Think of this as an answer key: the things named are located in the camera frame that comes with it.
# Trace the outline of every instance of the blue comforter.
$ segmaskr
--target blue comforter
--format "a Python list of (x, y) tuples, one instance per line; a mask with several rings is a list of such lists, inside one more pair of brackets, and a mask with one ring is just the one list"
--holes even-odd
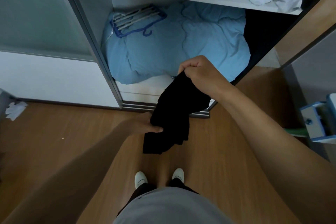
[[(250, 51), (243, 36), (244, 9), (185, 1), (162, 10), (168, 17), (150, 27), (147, 32), (153, 33), (148, 37), (142, 32), (123, 38), (111, 35), (109, 21), (114, 13), (110, 14), (102, 51), (117, 81), (132, 84), (152, 76), (176, 76), (182, 61), (198, 55), (206, 56), (229, 82), (246, 68)], [(152, 21), (143, 20), (129, 30)]]

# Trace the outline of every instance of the wooden floor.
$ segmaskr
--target wooden floor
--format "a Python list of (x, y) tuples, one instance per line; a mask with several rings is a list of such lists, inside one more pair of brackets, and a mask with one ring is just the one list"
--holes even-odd
[[(284, 127), (295, 126), (281, 72), (255, 67), (238, 85)], [(92, 146), (131, 112), (29, 103), (0, 123), (0, 222), (34, 189)], [(258, 165), (239, 128), (217, 105), (207, 120), (190, 119), (189, 140), (162, 155), (142, 154), (143, 136), (128, 138), (78, 223), (111, 224), (134, 191), (134, 175), (165, 186), (173, 171), (236, 223), (299, 223)]]

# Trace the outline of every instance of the person's right arm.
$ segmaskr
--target person's right arm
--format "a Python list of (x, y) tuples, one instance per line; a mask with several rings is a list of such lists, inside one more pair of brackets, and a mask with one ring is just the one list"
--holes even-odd
[(204, 56), (184, 61), (194, 85), (233, 117), (276, 191), (303, 223), (336, 223), (336, 170), (286, 133)]

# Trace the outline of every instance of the white shoe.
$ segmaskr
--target white shoe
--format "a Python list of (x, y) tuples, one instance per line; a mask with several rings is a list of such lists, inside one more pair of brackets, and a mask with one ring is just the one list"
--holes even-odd
[(173, 177), (171, 178), (172, 180), (178, 178), (181, 180), (181, 182), (184, 183), (184, 172), (182, 168), (178, 168), (175, 170), (175, 172), (173, 173)]
[(135, 189), (139, 188), (140, 185), (144, 183), (148, 183), (146, 175), (141, 171), (137, 172), (134, 178), (134, 183), (135, 183)]

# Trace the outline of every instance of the t-shirt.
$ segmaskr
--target t-shirt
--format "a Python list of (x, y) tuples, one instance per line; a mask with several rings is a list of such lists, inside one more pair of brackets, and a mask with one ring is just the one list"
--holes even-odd
[(117, 216), (120, 223), (221, 223), (232, 221), (205, 197), (194, 192), (165, 187), (131, 201)]

